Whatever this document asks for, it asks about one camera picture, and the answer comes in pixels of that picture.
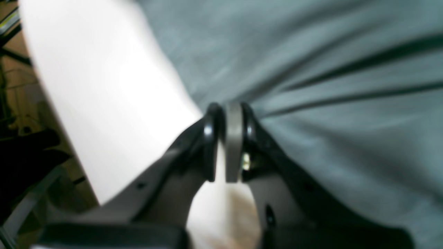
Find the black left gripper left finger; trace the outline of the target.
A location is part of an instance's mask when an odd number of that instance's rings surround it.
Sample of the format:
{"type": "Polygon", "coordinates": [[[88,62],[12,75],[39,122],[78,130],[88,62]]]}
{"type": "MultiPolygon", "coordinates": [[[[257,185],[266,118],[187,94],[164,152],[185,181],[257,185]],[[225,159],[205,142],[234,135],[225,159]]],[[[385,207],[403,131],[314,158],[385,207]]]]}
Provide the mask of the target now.
{"type": "Polygon", "coordinates": [[[187,249],[195,194],[215,180],[223,112],[212,103],[167,151],[106,204],[47,225],[33,249],[187,249]]]}

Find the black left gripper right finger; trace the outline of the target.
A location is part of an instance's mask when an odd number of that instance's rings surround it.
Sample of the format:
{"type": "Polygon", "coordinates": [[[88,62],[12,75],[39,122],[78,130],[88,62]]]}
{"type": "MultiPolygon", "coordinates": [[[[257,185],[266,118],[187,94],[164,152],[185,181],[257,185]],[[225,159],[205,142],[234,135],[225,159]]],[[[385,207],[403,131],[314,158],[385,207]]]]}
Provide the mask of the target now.
{"type": "Polygon", "coordinates": [[[252,192],[258,249],[414,248],[405,230],[366,219],[330,194],[284,153],[247,104],[227,104],[225,117],[226,181],[252,192]]]}

